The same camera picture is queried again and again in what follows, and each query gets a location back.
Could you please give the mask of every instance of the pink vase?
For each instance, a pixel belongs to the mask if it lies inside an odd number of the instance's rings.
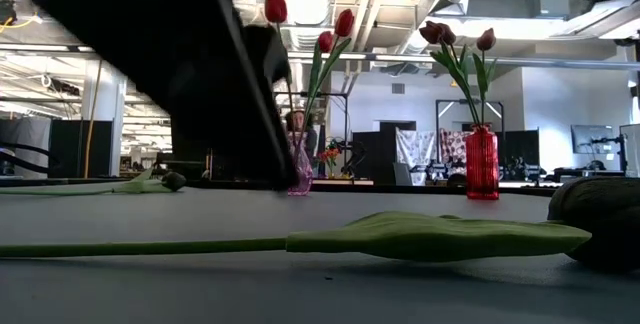
[[[311,167],[311,162],[307,157],[304,142],[305,137],[303,136],[302,141],[299,143],[300,149],[298,150],[296,158],[296,147],[293,144],[291,135],[289,136],[289,151],[293,157],[293,163],[298,176],[298,185],[289,188],[288,193],[291,196],[304,196],[309,194],[311,184],[313,183],[313,168]]]
[[[497,200],[498,140],[486,126],[474,126],[473,134],[465,138],[467,149],[467,198]]]

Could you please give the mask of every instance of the computer monitor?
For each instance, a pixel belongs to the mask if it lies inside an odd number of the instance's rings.
[[[575,154],[610,154],[614,143],[593,143],[594,140],[613,138],[610,125],[572,125],[571,140]]]

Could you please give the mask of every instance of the red tulip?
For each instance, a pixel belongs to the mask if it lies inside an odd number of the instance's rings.
[[[265,0],[264,16],[271,23],[284,23],[287,20],[287,2],[284,0]]]
[[[432,21],[428,21],[427,26],[422,27],[419,30],[420,35],[422,35],[424,40],[428,41],[429,44],[440,43],[440,40],[442,40],[442,36],[444,35],[443,28]]]
[[[493,28],[482,33],[482,36],[476,41],[476,46],[481,51],[487,51],[493,48],[494,45],[496,45],[496,36],[493,33]]]
[[[333,47],[333,34],[331,34],[331,32],[329,31],[320,34],[320,36],[318,37],[318,46],[320,46],[321,52],[330,52],[331,48]]]
[[[339,37],[348,37],[351,35],[351,29],[353,29],[353,22],[355,17],[351,12],[351,9],[347,9],[340,13],[338,20],[336,21],[335,32]]]
[[[453,45],[456,42],[456,35],[453,33],[451,28],[447,24],[438,24],[440,29],[442,29],[442,37],[440,40],[447,45]]]

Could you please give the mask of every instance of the person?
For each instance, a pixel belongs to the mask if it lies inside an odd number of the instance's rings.
[[[287,122],[287,131],[293,132],[295,130],[296,133],[299,133],[304,125],[304,111],[296,110],[294,112],[289,112],[285,116],[285,120]],[[304,150],[307,153],[307,157],[309,159],[313,158],[313,154],[316,151],[316,145],[318,144],[318,134],[313,129],[313,124],[311,121],[307,122],[307,128],[304,130],[306,134],[306,140],[304,142]]]

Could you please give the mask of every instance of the hair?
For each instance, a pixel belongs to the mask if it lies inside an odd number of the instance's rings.
[[[287,131],[293,131],[293,114],[295,113],[302,113],[304,114],[304,111],[302,110],[294,110],[292,112],[288,112],[287,114],[285,114],[284,116],[284,120],[287,122]],[[313,126],[313,122],[311,121],[311,118],[309,119],[309,121],[307,121],[307,128],[311,128]]]

